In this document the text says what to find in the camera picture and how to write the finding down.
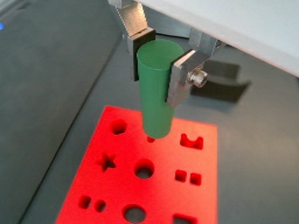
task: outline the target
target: white panel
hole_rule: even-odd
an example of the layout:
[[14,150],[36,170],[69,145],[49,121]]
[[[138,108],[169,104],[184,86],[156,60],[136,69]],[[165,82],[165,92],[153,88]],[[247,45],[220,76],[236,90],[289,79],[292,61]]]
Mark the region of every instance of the white panel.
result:
[[299,77],[297,0],[137,0]]

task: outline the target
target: square hole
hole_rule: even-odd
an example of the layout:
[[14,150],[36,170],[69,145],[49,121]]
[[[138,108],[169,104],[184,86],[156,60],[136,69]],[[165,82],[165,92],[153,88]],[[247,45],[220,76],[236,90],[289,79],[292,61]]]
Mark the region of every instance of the square hole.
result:
[[78,207],[86,209],[89,207],[89,203],[90,203],[90,197],[81,196],[78,199]]
[[176,170],[176,172],[174,172],[174,179],[177,181],[180,181],[180,182],[185,182],[186,172],[185,171]]
[[190,174],[190,184],[198,186],[201,184],[201,175],[197,173]]

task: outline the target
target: green cylinder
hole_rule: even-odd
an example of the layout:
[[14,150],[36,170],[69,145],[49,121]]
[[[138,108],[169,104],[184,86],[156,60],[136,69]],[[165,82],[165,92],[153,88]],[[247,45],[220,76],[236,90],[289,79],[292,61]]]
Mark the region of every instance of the green cylinder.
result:
[[168,40],[146,42],[137,50],[137,73],[144,133],[165,137],[173,119],[173,108],[165,103],[170,63],[182,55],[181,47]]

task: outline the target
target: screw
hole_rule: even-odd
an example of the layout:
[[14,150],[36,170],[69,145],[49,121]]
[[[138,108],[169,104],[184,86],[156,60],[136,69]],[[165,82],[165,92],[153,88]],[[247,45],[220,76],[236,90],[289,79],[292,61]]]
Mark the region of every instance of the screw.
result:
[[188,72],[186,80],[194,87],[201,88],[208,80],[208,74],[196,67]]

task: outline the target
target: red board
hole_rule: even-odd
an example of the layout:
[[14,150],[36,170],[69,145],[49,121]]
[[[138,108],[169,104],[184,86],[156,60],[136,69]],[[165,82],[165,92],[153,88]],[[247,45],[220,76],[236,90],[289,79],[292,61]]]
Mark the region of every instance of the red board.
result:
[[152,139],[141,125],[140,112],[105,108],[57,224],[217,223],[217,127],[174,118]]

